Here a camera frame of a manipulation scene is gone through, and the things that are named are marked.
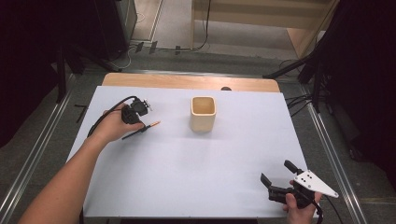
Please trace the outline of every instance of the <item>gray floor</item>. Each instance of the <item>gray floor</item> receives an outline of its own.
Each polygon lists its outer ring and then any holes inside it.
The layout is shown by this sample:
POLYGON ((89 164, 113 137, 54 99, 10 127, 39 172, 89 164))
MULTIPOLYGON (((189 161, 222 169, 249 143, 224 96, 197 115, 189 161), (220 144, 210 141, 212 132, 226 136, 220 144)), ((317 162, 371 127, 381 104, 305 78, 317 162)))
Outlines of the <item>gray floor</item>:
POLYGON ((134 0, 134 4, 137 21, 132 39, 150 42, 158 24, 163 0, 134 0))
MULTIPOLYGON (((170 43, 169 46, 175 45, 172 38, 160 37, 161 20, 157 27, 155 36, 161 42, 170 43)), ((287 44, 288 37, 283 33, 281 37, 276 39, 284 39, 285 42, 277 47, 277 42, 267 43, 274 49, 279 49, 277 53, 266 51, 260 57, 255 56, 256 52, 249 55, 235 55, 235 50, 216 52, 198 52, 198 53, 182 53, 175 55, 173 52, 157 51, 149 54, 147 49, 142 52, 132 53, 131 64, 123 69, 123 72, 133 72, 136 70, 153 70, 153 71, 177 71, 181 73, 215 73, 227 74, 231 77, 251 77, 261 78, 263 74, 270 74, 292 61, 287 59, 295 59, 291 54, 285 53, 280 55, 283 49, 292 52, 290 43, 287 44)), ((224 43, 233 46, 233 40, 227 40, 226 36, 222 37, 224 43)), ((211 49, 216 45, 216 41, 210 39, 211 49)), ((242 48, 241 51, 249 52, 248 49, 242 48)), ((128 57, 123 55, 120 59, 113 62, 120 66, 128 63, 128 57)), ((67 155, 74 139, 77 135, 80 122, 77 119, 81 113, 81 108, 75 105, 88 105, 94 93, 96 86, 103 81, 106 71, 98 67, 96 64, 86 62, 87 69, 83 75, 75 75, 75 84, 70 93, 70 98, 66 104, 64 112, 60 117, 52 136, 45 146, 41 160, 39 160, 33 175, 15 210, 10 217, 8 223, 17 223, 26 206, 33 200, 37 193, 48 183, 51 177, 65 163, 67 155)), ((281 91, 285 98, 299 96, 303 94, 303 87, 296 81, 298 71, 294 70, 287 75, 277 79, 281 91)), ((0 148, 0 198, 5 198, 10 187, 14 183, 19 174, 26 158, 35 145, 35 141, 44 128, 53 108, 56 106, 56 89, 51 92, 40 104, 37 110, 29 117, 29 119, 21 126, 18 133, 5 147, 0 148)), ((367 219, 367 223, 396 223, 396 193, 391 188, 385 174, 370 162, 355 162, 349 158, 347 143, 342 137, 336 120, 329 115, 324 104, 321 104, 321 117, 326 125, 326 129, 332 139, 333 146, 337 152, 348 180, 359 199, 362 211, 367 219)), ((322 141, 319 138, 317 127, 315 126, 309 108, 303 109, 299 114, 293 117, 293 124, 297 132, 308 167, 315 171, 325 182, 332 186, 336 191, 342 193, 337 178, 326 155, 322 141)), ((340 213, 344 223, 354 223, 352 215, 347 207, 345 199, 350 195, 343 195, 339 199, 333 199, 335 207, 340 213)), ((263 193, 263 199, 267 200, 266 192, 263 193)), ((326 200, 322 200, 321 205, 324 209, 323 223, 340 223, 326 200)), ((102 218, 87 218, 88 223, 106 223, 102 218)), ((259 220, 260 223, 285 223, 284 218, 259 220)))

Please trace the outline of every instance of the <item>cup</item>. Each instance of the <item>cup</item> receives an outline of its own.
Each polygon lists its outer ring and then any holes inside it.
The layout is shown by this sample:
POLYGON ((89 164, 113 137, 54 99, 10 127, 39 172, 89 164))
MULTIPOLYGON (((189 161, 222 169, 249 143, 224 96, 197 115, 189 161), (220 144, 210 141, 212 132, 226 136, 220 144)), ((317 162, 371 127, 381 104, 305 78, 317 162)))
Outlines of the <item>cup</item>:
POLYGON ((210 132, 216 117, 215 99, 196 96, 191 99, 191 129, 195 132, 210 132))

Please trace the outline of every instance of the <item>white table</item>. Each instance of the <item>white table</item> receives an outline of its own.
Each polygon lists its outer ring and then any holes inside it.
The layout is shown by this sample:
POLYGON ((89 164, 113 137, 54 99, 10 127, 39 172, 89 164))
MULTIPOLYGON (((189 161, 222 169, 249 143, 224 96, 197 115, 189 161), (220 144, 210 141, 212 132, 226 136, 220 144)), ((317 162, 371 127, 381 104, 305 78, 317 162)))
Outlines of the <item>white table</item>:
POLYGON ((289 187, 291 160, 306 169, 289 111, 279 92, 98 87, 69 158, 104 110, 135 95, 161 124, 109 144, 97 162, 84 203, 85 217, 283 217, 268 200, 261 172, 289 187), (210 95, 218 114, 211 133, 189 127, 190 99, 210 95))

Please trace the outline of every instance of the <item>black cable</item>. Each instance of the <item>black cable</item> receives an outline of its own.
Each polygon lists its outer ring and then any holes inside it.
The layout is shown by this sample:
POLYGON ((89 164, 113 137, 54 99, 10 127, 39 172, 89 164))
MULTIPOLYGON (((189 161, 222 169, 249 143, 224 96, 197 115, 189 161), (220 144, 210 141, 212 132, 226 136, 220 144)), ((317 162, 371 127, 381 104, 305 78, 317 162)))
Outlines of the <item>black cable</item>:
POLYGON ((300 111, 302 111, 307 105, 311 104, 312 101, 307 102, 306 104, 304 104, 299 110, 297 110, 296 112, 294 112, 294 114, 290 115, 290 117, 294 117, 296 114, 298 114, 300 111))
MULTIPOLYGON (((285 62, 290 62, 290 61, 296 61, 296 62, 297 62, 298 60, 287 59, 287 60, 285 60, 285 61, 283 61, 282 63, 279 64, 278 70, 281 69, 280 67, 282 66, 283 63, 285 63, 285 62)), ((297 69, 297 71, 301 73, 300 67, 296 67, 295 69, 297 69)), ((290 77, 289 74, 287 74, 287 73, 285 73, 284 76, 285 76, 285 77, 290 77)))
POLYGON ((78 224, 84 224, 84 208, 81 208, 81 212, 79 213, 78 224))
POLYGON ((209 26, 209 15, 210 15, 210 7, 211 7, 211 5, 212 5, 212 0, 209 0, 209 5, 207 7, 207 13, 206 13, 206 28, 204 28, 204 30, 205 30, 205 41, 200 47, 194 48, 194 49, 163 49, 163 48, 155 48, 155 49, 163 50, 163 51, 175 51, 175 52, 182 52, 182 51, 184 51, 184 52, 195 52, 195 51, 198 51, 198 50, 202 49, 204 47, 204 45, 206 44, 207 39, 209 37, 208 26, 209 26))
POLYGON ((288 103, 288 109, 293 108, 295 105, 298 105, 299 103, 302 103, 304 101, 309 101, 311 100, 312 97, 304 97, 302 99, 294 99, 293 101, 291 101, 290 103, 288 103))
POLYGON ((311 95, 311 94, 304 94, 304 95, 301 95, 301 96, 294 96, 294 97, 286 98, 285 100, 292 100, 292 99, 301 98, 301 97, 305 97, 305 96, 309 96, 309 95, 311 95))
POLYGON ((297 62, 294 62, 292 64, 289 64, 288 66, 270 74, 270 75, 262 75, 262 78, 270 78, 270 79, 274 79, 277 77, 280 77, 282 75, 285 75, 286 73, 288 73, 291 70, 294 70, 298 67, 300 67, 301 65, 306 65, 307 62, 309 62, 311 60, 312 56, 311 54, 303 57, 302 59, 298 60, 297 62))
POLYGON ((318 214, 318 222, 317 224, 322 223, 323 221, 323 210, 321 209, 321 207, 317 204, 317 202, 315 202, 315 199, 310 199, 308 198, 305 194, 303 194, 302 192, 300 192, 297 189, 294 189, 294 191, 296 193, 298 193, 300 196, 302 196, 303 198, 305 198, 308 202, 311 202, 316 208, 317 208, 317 214, 318 214))
POLYGON ((113 111, 117 108, 117 106, 121 105, 121 104, 124 103, 125 101, 127 101, 127 100, 129 100, 129 99, 132 99, 132 98, 137 99, 137 97, 135 97, 135 96, 128 96, 127 98, 125 98, 125 99, 119 101, 116 105, 114 105, 114 106, 111 107, 109 110, 107 110, 107 112, 106 112, 104 115, 102 115, 102 116, 92 125, 90 131, 88 132, 87 137, 91 136, 91 134, 93 133, 93 131, 95 131, 95 129, 96 129, 96 127, 99 125, 99 123, 102 122, 102 120, 103 120, 105 117, 107 117, 108 114, 110 114, 111 112, 113 112, 113 111))
POLYGON ((338 216, 338 219, 340 220, 341 224, 344 224, 343 220, 341 219, 340 214, 338 213, 337 209, 335 208, 334 204, 332 203, 332 201, 330 201, 329 196, 324 195, 324 197, 327 199, 327 201, 329 201, 330 205, 332 206, 332 209, 334 209, 335 214, 338 216))

